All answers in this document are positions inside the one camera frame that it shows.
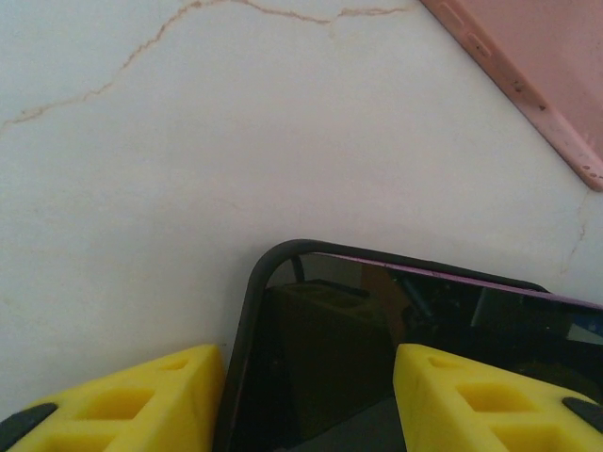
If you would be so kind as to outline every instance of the pink object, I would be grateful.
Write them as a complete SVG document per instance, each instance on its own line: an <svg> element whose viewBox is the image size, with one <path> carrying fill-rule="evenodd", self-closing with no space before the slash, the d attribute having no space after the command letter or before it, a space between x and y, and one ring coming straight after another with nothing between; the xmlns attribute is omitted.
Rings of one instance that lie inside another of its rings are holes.
<svg viewBox="0 0 603 452"><path fill-rule="evenodd" d="M563 159L603 191L603 0L422 0Z"/></svg>

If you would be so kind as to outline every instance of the smartphone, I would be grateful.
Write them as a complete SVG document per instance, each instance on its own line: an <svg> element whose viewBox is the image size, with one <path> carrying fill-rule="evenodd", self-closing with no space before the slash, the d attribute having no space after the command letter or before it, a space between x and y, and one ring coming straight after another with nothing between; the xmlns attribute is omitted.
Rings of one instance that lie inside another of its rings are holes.
<svg viewBox="0 0 603 452"><path fill-rule="evenodd" d="M285 242L250 277L214 450L405 450L392 375L396 348L406 342L600 402L603 340L576 331L601 314L599 306L529 282Z"/></svg>

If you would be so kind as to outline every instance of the white wall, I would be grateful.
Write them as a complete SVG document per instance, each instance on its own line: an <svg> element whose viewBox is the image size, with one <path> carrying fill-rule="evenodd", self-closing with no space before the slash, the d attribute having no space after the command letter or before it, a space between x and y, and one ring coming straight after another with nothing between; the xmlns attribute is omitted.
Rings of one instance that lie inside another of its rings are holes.
<svg viewBox="0 0 603 452"><path fill-rule="evenodd" d="M0 415L228 356L289 238L602 300L600 196L415 0L192 5L0 5Z"/></svg>

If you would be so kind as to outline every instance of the phone screen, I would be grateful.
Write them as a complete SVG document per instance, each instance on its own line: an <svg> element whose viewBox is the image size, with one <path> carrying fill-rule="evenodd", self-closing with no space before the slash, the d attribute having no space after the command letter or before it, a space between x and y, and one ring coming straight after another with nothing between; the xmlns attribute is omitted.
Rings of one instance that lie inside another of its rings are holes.
<svg viewBox="0 0 603 452"><path fill-rule="evenodd" d="M318 253L293 256L267 281L230 450L405 450L392 385L405 342L603 401L603 316L587 303Z"/></svg>

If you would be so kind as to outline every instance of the black rubber tip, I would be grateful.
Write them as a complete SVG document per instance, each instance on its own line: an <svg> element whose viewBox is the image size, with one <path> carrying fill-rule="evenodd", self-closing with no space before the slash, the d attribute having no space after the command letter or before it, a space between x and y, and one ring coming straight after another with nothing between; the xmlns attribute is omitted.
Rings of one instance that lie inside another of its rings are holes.
<svg viewBox="0 0 603 452"><path fill-rule="evenodd" d="M55 403L42 403L21 412L15 412L0 422L0 452L6 452L13 447L57 408Z"/></svg>
<svg viewBox="0 0 603 452"><path fill-rule="evenodd" d="M563 405L603 433L603 406L575 397L564 398Z"/></svg>

